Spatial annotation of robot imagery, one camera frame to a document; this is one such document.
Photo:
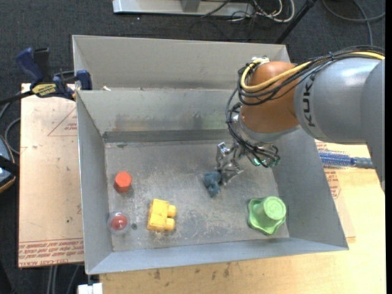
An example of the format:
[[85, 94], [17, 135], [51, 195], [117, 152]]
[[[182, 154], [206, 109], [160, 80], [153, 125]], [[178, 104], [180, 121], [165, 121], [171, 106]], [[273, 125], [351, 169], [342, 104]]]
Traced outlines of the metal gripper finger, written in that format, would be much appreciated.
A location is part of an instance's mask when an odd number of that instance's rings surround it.
[[224, 171], [229, 163], [230, 148], [226, 146], [225, 142], [221, 142], [217, 145], [216, 170], [219, 172]]
[[222, 167], [222, 182], [228, 184], [234, 177], [243, 172], [240, 164], [235, 160], [230, 160]]

